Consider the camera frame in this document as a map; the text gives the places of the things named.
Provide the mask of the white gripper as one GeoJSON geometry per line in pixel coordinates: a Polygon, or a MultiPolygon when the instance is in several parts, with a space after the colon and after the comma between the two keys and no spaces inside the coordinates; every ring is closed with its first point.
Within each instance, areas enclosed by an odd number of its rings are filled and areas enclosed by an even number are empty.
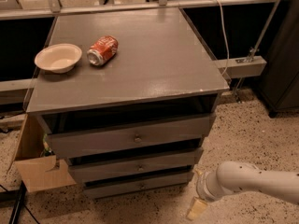
{"type": "Polygon", "coordinates": [[[222,195],[215,171],[202,172],[197,169],[194,169],[193,171],[199,176],[196,184],[196,191],[201,199],[197,197],[192,199],[186,215],[188,220],[197,219],[206,210],[206,202],[215,202],[219,200],[222,195]]]}

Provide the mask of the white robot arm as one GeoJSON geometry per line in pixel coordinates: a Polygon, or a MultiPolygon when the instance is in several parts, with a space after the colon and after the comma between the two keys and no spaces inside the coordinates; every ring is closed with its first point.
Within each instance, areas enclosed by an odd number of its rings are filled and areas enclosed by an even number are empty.
{"type": "Polygon", "coordinates": [[[265,171],[245,162],[222,162],[216,170],[198,175],[198,196],[192,199],[187,219],[198,218],[208,203],[246,191],[261,192],[288,203],[299,204],[299,173],[265,171]]]}

